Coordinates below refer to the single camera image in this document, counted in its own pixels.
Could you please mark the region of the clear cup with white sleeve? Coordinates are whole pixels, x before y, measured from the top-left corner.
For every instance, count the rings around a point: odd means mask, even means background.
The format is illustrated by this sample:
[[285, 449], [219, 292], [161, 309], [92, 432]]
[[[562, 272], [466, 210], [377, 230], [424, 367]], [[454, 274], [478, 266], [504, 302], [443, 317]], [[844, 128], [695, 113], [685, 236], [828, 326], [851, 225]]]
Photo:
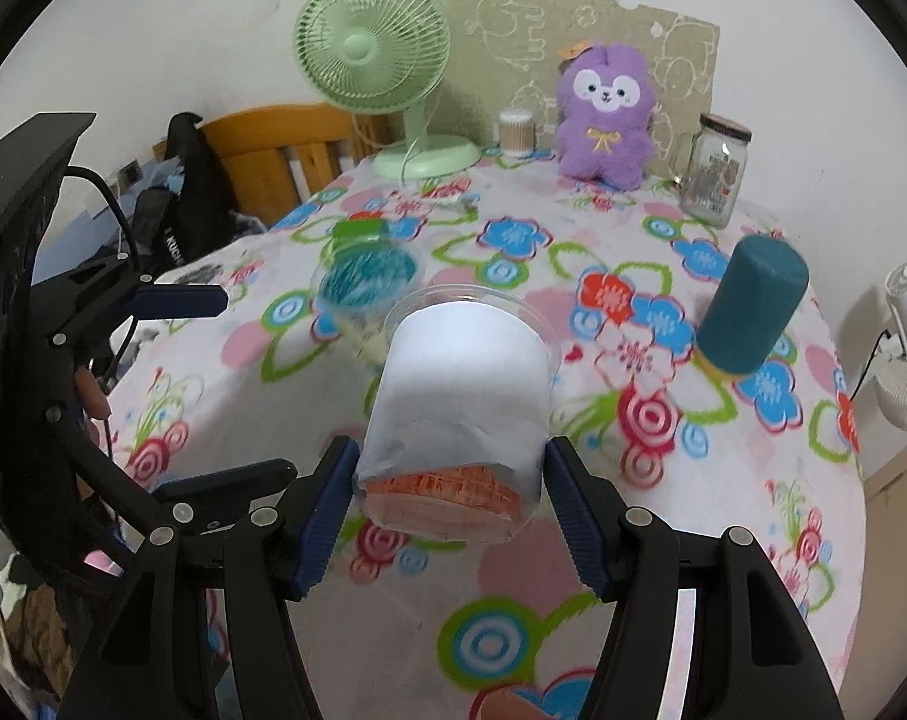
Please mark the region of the clear cup with white sleeve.
[[502, 543], [541, 497], [559, 343], [529, 302], [436, 284], [396, 304], [355, 491], [373, 522]]

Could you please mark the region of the clear cup with teal pattern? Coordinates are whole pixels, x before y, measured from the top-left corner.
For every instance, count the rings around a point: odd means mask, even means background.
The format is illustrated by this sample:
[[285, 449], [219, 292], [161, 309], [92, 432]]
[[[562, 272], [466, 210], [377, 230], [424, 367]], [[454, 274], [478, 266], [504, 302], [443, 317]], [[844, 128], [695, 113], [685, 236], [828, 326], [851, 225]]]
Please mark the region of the clear cup with teal pattern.
[[315, 271], [313, 288], [316, 304], [355, 356], [382, 366], [388, 355], [388, 314], [421, 281], [421, 261], [409, 245], [360, 238], [333, 245]]

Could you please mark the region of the teal cylindrical cup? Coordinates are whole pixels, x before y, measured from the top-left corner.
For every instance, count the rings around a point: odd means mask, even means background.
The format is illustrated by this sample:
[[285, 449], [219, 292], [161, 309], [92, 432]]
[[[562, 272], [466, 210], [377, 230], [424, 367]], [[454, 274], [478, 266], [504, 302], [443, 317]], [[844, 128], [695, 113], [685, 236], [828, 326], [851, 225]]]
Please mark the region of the teal cylindrical cup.
[[699, 353], [725, 376], [751, 376], [773, 352], [808, 284], [805, 259], [784, 239], [741, 239], [696, 332]]

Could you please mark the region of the black bag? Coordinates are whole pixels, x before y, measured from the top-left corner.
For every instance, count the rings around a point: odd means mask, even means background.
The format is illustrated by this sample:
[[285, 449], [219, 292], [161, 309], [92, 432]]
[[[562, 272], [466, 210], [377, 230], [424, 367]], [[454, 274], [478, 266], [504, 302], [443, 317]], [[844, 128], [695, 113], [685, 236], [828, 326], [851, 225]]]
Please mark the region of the black bag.
[[154, 277], [225, 247], [235, 234], [234, 188], [199, 122], [193, 112], [170, 119], [163, 161], [137, 197], [134, 241]]

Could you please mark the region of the wooden chair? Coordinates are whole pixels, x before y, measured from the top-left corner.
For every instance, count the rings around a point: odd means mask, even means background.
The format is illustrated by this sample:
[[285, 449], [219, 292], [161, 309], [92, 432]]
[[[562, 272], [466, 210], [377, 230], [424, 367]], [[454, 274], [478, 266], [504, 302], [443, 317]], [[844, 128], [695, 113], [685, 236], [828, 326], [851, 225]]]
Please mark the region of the wooden chair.
[[341, 176], [394, 142], [388, 115], [351, 114], [329, 104], [275, 104], [240, 110], [199, 126], [224, 167], [245, 215], [277, 223]]

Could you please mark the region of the green tape roll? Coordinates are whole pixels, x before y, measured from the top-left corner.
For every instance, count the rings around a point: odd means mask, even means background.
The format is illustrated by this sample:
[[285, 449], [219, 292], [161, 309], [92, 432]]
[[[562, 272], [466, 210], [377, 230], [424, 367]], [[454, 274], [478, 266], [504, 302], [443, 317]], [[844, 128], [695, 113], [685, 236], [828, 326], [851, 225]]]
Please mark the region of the green tape roll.
[[382, 218], [349, 218], [338, 221], [331, 232], [331, 237], [338, 243], [348, 245], [349, 242], [378, 241], [385, 239], [390, 234], [390, 225]]

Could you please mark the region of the green desk fan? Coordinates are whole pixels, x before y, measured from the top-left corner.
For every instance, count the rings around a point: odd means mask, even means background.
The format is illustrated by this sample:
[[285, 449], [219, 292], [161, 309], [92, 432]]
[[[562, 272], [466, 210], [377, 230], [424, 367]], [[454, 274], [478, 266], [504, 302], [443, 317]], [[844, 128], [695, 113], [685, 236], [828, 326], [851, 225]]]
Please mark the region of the green desk fan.
[[295, 60], [326, 103], [403, 119], [403, 138], [373, 158], [392, 181], [450, 176], [481, 159], [469, 138], [430, 132], [427, 99], [450, 49], [444, 0], [307, 0], [295, 21]]

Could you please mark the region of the glass mason jar mug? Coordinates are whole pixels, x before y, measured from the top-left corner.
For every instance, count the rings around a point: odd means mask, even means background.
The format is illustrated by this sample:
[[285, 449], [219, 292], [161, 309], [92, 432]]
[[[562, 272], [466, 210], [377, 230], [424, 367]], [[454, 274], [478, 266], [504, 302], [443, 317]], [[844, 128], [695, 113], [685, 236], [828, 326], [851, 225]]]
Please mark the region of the glass mason jar mug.
[[673, 177], [684, 213], [723, 229], [732, 218], [748, 161], [753, 132], [712, 112], [699, 115], [699, 128], [678, 146]]

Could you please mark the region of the cotton swab container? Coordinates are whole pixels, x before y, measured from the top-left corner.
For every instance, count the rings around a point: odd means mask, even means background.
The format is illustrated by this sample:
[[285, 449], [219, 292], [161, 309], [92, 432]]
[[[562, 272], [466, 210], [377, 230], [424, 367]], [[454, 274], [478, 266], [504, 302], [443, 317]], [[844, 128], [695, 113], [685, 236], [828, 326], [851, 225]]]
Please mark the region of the cotton swab container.
[[523, 160], [535, 151], [535, 115], [528, 109], [504, 109], [497, 115], [497, 142], [507, 158]]

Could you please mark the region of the purple plush toy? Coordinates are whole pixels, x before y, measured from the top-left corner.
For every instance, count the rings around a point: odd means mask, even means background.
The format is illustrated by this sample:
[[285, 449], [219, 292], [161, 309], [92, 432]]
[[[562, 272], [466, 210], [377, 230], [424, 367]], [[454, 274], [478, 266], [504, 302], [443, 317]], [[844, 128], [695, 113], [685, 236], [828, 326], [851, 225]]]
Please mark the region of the purple plush toy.
[[627, 44], [581, 50], [561, 73], [558, 103], [559, 172], [619, 192], [639, 188], [654, 154], [657, 104], [642, 52]]

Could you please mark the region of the green patterned wall mat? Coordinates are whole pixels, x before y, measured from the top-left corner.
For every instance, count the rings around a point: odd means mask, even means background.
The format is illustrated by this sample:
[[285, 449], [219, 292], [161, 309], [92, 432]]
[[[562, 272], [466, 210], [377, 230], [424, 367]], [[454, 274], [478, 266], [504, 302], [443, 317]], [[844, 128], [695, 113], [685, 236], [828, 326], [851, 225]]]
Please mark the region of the green patterned wall mat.
[[647, 60], [657, 93], [655, 153], [648, 171], [663, 176], [679, 142], [712, 109], [720, 28], [693, 16], [616, 0], [445, 0], [450, 62], [427, 105], [433, 133], [478, 145], [497, 142], [504, 109], [533, 114], [536, 145], [554, 146], [556, 86], [565, 56], [579, 44], [629, 44]]

